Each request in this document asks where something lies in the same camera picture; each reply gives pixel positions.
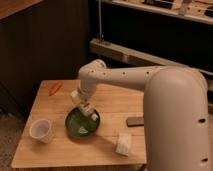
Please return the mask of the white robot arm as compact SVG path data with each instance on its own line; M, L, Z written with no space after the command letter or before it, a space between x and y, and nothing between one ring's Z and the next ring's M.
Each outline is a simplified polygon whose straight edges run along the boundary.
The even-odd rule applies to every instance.
M211 167L207 82L196 69L149 66L109 69L97 59L78 72L71 93L76 105L99 84L142 91L147 171L213 171Z

